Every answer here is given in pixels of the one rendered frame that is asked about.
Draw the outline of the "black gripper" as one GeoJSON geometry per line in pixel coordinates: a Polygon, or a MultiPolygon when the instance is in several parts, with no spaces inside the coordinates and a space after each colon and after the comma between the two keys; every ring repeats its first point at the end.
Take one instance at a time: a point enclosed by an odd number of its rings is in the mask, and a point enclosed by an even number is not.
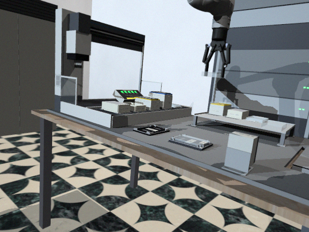
{"type": "Polygon", "coordinates": [[[221,71],[221,77],[224,78],[225,75],[225,68],[227,67],[228,64],[230,64],[230,48],[231,44],[226,43],[226,38],[227,38],[227,31],[226,29],[213,29],[212,31],[212,38],[211,38],[211,43],[210,44],[205,44],[205,52],[203,56],[202,62],[204,63],[205,66],[205,72],[208,72],[209,69],[209,62],[215,53],[215,51],[220,51],[221,58],[222,58],[222,71],[221,71]],[[209,49],[211,48],[211,51],[209,53],[209,49]],[[226,46],[226,59],[225,59],[225,54],[224,54],[224,47],[226,46]],[[209,53],[209,55],[208,55],[209,53]]]}

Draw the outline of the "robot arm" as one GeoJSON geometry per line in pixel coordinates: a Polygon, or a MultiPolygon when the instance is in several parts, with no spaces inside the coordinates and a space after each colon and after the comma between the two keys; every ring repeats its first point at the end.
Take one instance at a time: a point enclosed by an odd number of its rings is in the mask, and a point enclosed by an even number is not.
{"type": "Polygon", "coordinates": [[[195,9],[213,15],[212,29],[229,30],[235,0],[187,0],[195,9]]]}

